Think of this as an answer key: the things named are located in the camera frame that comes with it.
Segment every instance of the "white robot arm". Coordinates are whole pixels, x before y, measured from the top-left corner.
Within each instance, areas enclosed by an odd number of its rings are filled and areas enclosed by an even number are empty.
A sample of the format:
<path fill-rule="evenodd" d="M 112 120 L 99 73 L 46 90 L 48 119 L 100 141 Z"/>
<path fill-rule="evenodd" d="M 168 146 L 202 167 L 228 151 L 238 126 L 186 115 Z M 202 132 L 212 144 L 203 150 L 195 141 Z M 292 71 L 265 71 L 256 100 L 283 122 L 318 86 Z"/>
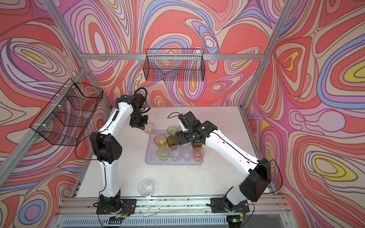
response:
<path fill-rule="evenodd" d="M 230 188 L 224 195 L 223 206 L 225 209 L 233 211 L 236 205 L 245 200 L 257 202 L 271 182 L 270 162 L 265 158 L 258 160 L 244 152 L 226 138 L 211 122 L 205 121 L 201 124 L 192 112 L 179 114 L 178 118 L 182 131 L 175 135 L 180 145 L 200 141 L 219 152 L 243 176 L 244 181 Z"/>
<path fill-rule="evenodd" d="M 99 207 L 103 211 L 115 214 L 121 209 L 120 189 L 117 182 L 117 162 L 122 153 L 122 147 L 114 136 L 118 134 L 128 116 L 131 116 L 130 126 L 144 130 L 148 116 L 140 111 L 146 98 L 140 94 L 123 95 L 117 99 L 117 108 L 98 133 L 93 134 L 91 144 L 94 154 L 100 161 L 103 190 L 100 192 Z M 227 139 L 218 128 L 209 121 L 200 123 L 192 112 L 179 114 L 182 131 L 176 133 L 179 144 L 200 141 L 218 151 L 243 176 L 244 181 L 228 190 L 222 198 L 227 211 L 241 202 L 249 199 L 256 202 L 270 183 L 270 163 L 268 160 L 258 160 Z"/>
<path fill-rule="evenodd" d="M 100 162 L 101 175 L 103 181 L 103 190 L 100 192 L 98 203 L 98 214 L 115 214 L 122 208 L 120 200 L 120 189 L 117 182 L 117 164 L 122 154 L 122 146 L 114 138 L 119 133 L 128 116 L 131 116 L 129 125 L 144 130 L 147 124 L 148 116 L 143 115 L 149 109 L 144 111 L 143 104 L 146 96 L 138 94 L 137 91 L 133 96 L 123 95 L 115 101 L 116 109 L 107 120 L 106 124 L 99 130 L 93 132 L 90 136 L 91 145 Z"/>

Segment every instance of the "white table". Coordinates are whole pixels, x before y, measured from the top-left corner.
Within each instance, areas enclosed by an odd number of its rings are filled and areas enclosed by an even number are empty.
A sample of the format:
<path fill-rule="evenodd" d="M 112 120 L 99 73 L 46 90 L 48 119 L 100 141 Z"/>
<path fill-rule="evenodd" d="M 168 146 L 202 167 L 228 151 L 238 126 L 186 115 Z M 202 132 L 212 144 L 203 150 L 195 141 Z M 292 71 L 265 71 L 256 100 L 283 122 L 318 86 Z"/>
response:
<path fill-rule="evenodd" d="M 159 107 L 146 113 L 155 129 L 178 126 L 178 118 L 167 119 L 172 112 L 192 111 L 202 123 L 209 120 L 223 134 L 248 154 L 255 155 L 237 107 Z M 141 129 L 131 128 L 129 119 L 116 139 L 123 148 L 118 160 L 118 182 L 122 197 L 140 196 L 138 185 L 152 179 L 153 196 L 193 196 L 225 194 L 243 181 L 239 172 L 215 150 L 203 145 L 205 152 L 200 165 L 149 165 L 146 152 L 149 135 Z M 91 161 L 77 197 L 98 197 L 101 190 L 101 170 L 98 161 Z"/>

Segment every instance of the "colorful wall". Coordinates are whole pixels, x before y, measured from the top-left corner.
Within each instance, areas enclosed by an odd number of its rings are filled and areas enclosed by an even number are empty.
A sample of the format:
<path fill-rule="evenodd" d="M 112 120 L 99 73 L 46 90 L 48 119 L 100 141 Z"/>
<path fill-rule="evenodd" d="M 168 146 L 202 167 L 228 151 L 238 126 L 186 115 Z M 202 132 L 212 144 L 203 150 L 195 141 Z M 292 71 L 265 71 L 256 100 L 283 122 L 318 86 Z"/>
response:
<path fill-rule="evenodd" d="M 299 0 L 245 107 L 299 227 L 365 227 L 364 56 L 364 1 Z"/>
<path fill-rule="evenodd" d="M 144 53 L 203 48 L 263 53 L 282 1 L 60 0 L 58 8 L 84 53 Z M 204 82 L 146 82 L 144 61 L 89 61 L 112 105 L 144 86 L 149 105 L 240 105 L 257 61 L 206 61 Z"/>
<path fill-rule="evenodd" d="M 58 89 L 80 70 L 41 0 L 0 1 L 0 163 Z M 102 126 L 100 104 L 85 134 Z M 85 140 L 78 156 L 86 157 Z M 71 193 L 84 161 L 74 147 L 39 138 L 0 188 L 0 228 L 46 227 Z"/>

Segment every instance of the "black wire basket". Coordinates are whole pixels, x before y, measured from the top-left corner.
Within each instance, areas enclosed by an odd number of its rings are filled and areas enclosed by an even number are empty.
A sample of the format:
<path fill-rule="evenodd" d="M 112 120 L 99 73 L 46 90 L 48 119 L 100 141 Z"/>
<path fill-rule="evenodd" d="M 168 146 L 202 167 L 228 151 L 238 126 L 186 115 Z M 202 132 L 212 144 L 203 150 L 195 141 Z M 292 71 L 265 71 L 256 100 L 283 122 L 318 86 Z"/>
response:
<path fill-rule="evenodd" d="M 146 49 L 146 81 L 204 81 L 203 49 Z"/>
<path fill-rule="evenodd" d="M 76 146 L 102 98 L 102 89 L 74 82 L 38 128 L 34 129 L 33 123 L 30 127 L 52 145 Z"/>

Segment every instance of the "clear plastic tray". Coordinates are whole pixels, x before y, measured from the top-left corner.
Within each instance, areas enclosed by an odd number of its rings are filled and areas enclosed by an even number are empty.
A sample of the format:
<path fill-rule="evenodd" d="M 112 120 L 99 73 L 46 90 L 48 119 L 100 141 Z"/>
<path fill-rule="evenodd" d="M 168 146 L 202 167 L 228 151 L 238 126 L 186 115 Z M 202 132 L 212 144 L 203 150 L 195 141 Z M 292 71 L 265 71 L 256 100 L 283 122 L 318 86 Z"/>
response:
<path fill-rule="evenodd" d="M 183 159 L 181 159 L 178 162 L 173 162 L 173 160 L 171 159 L 171 157 L 169 156 L 169 158 L 166 161 L 161 161 L 158 156 L 157 156 L 157 146 L 154 142 L 154 138 L 156 135 L 159 134 L 164 134 L 166 135 L 166 137 L 169 136 L 169 134 L 167 134 L 167 130 L 155 130 L 155 134 L 150 136 L 150 140 L 148 141 L 148 147 L 147 147 L 147 154 L 146 154 L 146 163 L 150 164 L 150 165 L 200 165 L 203 161 L 199 161 L 196 162 L 193 158 L 190 159 L 190 161 L 185 162 Z"/>

